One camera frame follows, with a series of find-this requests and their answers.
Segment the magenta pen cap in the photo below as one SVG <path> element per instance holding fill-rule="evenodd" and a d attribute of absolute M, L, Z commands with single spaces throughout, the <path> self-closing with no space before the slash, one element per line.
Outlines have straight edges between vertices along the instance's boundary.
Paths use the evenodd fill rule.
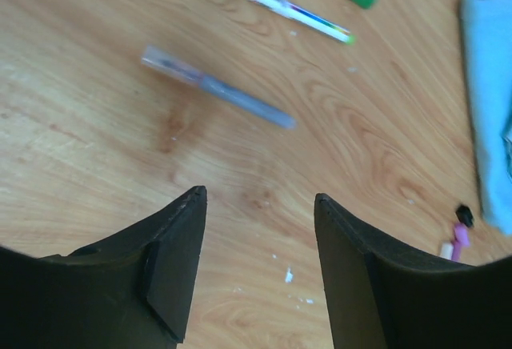
<path fill-rule="evenodd" d="M 452 247 L 453 247 L 453 250 L 452 250 L 450 259 L 454 262 L 459 262 L 463 245 L 459 241 L 453 241 Z"/>

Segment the black pen cap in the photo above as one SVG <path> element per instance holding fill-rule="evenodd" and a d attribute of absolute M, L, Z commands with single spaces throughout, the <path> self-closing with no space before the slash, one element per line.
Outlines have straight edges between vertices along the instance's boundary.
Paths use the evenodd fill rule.
<path fill-rule="evenodd" d="M 474 226 L 474 216 L 467 205 L 460 204 L 456 209 L 455 214 L 458 221 L 467 228 L 472 228 Z"/>

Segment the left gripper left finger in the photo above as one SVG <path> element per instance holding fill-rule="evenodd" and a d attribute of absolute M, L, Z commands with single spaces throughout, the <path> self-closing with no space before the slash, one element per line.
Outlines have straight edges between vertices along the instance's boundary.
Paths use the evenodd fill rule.
<path fill-rule="evenodd" d="M 4 348 L 176 348 L 206 227 L 207 191 L 69 255 L 1 250 Z"/>

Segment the pink pen cap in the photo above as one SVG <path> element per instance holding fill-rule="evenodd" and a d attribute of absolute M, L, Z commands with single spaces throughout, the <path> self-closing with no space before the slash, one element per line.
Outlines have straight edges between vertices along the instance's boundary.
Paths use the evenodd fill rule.
<path fill-rule="evenodd" d="M 458 223 L 454 226 L 454 243 L 462 247 L 468 247 L 470 245 L 469 231 L 465 224 Z"/>

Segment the white pen cap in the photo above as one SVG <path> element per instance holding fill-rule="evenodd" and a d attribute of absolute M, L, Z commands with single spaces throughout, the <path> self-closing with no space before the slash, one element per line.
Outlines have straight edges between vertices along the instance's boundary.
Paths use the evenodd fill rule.
<path fill-rule="evenodd" d="M 439 256 L 441 258 L 451 260 L 452 259 L 453 251 L 454 251 L 454 246 L 453 246 L 452 243 L 450 243 L 450 242 L 443 243 L 441 245 L 441 248 L 440 248 L 440 251 L 439 251 Z"/>

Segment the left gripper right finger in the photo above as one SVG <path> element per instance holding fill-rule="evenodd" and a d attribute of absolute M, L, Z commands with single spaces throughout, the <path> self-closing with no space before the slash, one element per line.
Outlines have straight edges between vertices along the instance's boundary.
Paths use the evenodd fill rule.
<path fill-rule="evenodd" d="M 314 229 L 336 348 L 510 347 L 510 258 L 440 258 L 325 194 L 315 198 Z"/>

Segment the lavender marker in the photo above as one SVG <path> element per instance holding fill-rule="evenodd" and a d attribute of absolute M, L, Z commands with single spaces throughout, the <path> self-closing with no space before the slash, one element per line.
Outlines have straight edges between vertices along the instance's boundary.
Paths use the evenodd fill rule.
<path fill-rule="evenodd" d="M 291 115 L 259 98 L 222 82 L 211 74 L 200 71 L 155 46 L 148 46 L 145 49 L 141 62 L 145 66 L 191 86 L 196 86 L 206 93 L 212 94 L 277 126 L 285 129 L 294 129 L 296 127 L 296 120 Z"/>

